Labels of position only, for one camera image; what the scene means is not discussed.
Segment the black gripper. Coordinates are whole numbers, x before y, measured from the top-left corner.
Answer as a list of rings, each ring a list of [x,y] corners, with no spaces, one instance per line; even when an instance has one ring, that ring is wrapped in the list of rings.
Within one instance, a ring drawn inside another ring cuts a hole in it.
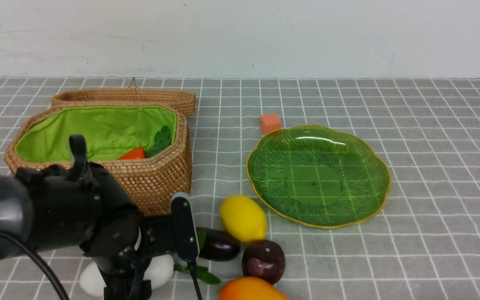
[[[99,224],[85,247],[105,282],[103,300],[149,300],[154,292],[144,279],[153,258],[175,248],[171,215],[117,213]]]

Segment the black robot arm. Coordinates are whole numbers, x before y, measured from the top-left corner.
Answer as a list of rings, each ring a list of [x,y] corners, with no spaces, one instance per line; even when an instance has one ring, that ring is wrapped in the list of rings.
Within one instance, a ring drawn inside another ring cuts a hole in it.
[[[40,253],[78,246],[99,268],[105,300],[148,300],[145,270],[176,249],[171,217],[144,217],[105,167],[88,162],[83,135],[71,135],[69,148],[69,169],[19,167],[0,175],[0,260],[27,255],[68,300]]]

